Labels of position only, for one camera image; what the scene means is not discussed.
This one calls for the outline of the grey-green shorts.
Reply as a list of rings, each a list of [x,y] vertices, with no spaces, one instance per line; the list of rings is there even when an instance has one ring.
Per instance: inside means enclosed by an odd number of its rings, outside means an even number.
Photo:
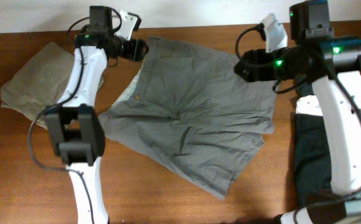
[[[236,56],[150,37],[141,69],[99,115],[105,136],[224,199],[274,131],[271,82],[248,83]]]

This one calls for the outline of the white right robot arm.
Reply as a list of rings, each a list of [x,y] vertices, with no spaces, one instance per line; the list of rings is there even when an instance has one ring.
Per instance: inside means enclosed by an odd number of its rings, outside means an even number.
[[[238,54],[234,69],[247,82],[302,76],[311,84],[324,118],[332,192],[276,222],[361,223],[361,40],[334,35],[327,1],[295,4],[289,18],[289,32],[274,14],[254,26],[266,47]]]

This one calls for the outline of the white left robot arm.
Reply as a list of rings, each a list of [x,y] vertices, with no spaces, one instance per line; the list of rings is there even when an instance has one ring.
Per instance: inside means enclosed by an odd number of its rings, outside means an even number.
[[[78,223],[109,223],[100,180],[104,130],[95,112],[99,82],[109,59],[140,62],[149,51],[134,39],[141,18],[107,6],[90,6],[89,23],[74,38],[74,64],[57,104],[44,112],[54,154],[72,181]]]

